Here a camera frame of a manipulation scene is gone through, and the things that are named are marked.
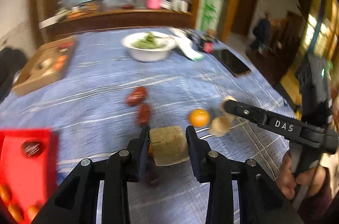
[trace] red box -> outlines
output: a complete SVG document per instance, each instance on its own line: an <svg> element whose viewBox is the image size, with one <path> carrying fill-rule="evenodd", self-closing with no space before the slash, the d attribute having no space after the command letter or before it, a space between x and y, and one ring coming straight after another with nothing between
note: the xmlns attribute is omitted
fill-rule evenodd
<svg viewBox="0 0 339 224"><path fill-rule="evenodd" d="M41 142L42 154L23 156L21 145L25 141ZM10 203L22 210L24 220L20 224L29 224L28 208L43 206L57 188L57 148L58 137L51 129L0 130L0 184L9 188Z"/></svg>

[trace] cardboard box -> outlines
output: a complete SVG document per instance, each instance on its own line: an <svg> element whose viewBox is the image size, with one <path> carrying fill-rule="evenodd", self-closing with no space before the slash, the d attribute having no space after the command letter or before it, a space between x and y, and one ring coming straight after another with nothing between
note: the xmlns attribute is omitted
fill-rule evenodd
<svg viewBox="0 0 339 224"><path fill-rule="evenodd" d="M59 56L57 47L61 44L69 42L74 42L74 45L67 49L67 52L65 53L65 55L67 55L67 59L62 68L57 72L43 76L47 69L43 68L39 70L38 69L39 64L47 60L48 58L56 59ZM21 74L18 80L13 85L12 90L18 96L22 96L63 79L66 75L66 71L69 66L69 62L73 56L73 53L75 51L76 45L77 38L75 36L71 36L62 40L57 40L40 46L38 50L35 52L34 56L27 62L27 64L21 70Z"/></svg>

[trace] blue tablecloth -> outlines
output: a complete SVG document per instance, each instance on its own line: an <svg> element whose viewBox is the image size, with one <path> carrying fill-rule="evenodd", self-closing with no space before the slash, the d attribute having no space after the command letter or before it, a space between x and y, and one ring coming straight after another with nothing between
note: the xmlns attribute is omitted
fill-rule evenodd
<svg viewBox="0 0 339 224"><path fill-rule="evenodd" d="M168 28L156 30L170 33ZM59 182L82 158L106 159L138 137L137 108L128 106L125 98L140 85L149 94L152 128L178 125L185 131L189 125L187 116L193 109L204 108L221 115L219 104L228 95L240 102L294 116L255 67L231 49L251 68L251 74L235 78L212 55L193 62L177 49L161 62L133 60L121 39L145 31L125 29L78 35L78 47L63 80L23 97L11 92L0 105L2 128L53 127L59 132ZM207 127L197 133L227 158L238 161L254 158L272 179L277 177L282 156L288 149L288 141L281 136L242 118L236 118L233 129L223 137L211 136ZM131 222L205 223L209 185L196 181L190 162L160 167L158 173L156 186L129 183ZM236 223L239 221L236 183L233 188Z"/></svg>

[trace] bowl of vegetables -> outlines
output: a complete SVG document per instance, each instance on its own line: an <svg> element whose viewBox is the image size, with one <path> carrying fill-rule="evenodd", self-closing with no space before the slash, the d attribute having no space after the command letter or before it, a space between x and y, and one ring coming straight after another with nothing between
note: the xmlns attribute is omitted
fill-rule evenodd
<svg viewBox="0 0 339 224"><path fill-rule="evenodd" d="M164 60L177 46L174 37L154 31L128 35L123 38L122 44L133 59L141 62Z"/></svg>

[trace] white bowl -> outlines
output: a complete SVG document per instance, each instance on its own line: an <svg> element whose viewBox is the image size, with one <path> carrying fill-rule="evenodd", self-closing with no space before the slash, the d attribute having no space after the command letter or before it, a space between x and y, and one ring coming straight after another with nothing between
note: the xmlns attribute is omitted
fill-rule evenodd
<svg viewBox="0 0 339 224"><path fill-rule="evenodd" d="M141 62L155 62L166 59L171 50L177 46L175 38L170 35L152 31L153 35L156 37L161 37L161 39L155 39L158 44L165 43L166 45L158 49L140 49L133 47L133 43L146 37L149 32L135 33L128 35L122 39L122 45L128 49L128 52L133 59Z"/></svg>

